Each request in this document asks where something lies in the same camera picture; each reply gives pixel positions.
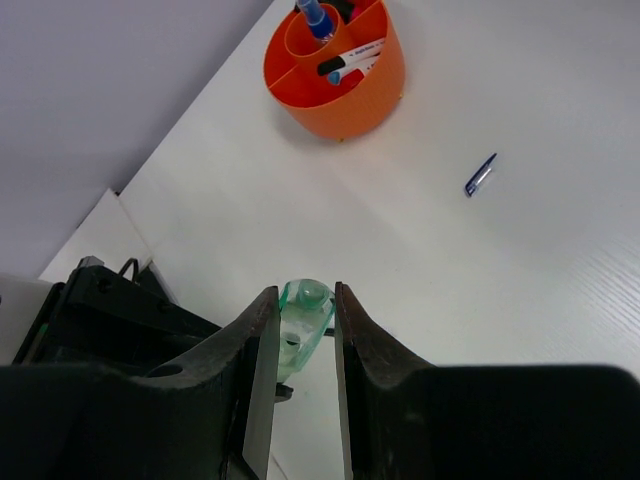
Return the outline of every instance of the green transparent object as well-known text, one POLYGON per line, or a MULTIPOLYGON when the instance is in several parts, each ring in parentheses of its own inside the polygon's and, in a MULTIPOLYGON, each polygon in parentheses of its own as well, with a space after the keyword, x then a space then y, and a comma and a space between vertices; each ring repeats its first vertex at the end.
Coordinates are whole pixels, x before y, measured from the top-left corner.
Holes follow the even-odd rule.
POLYGON ((278 382, 305 366, 329 325, 335 303, 329 287, 316 280, 292 280, 284 286, 280 296, 278 382))

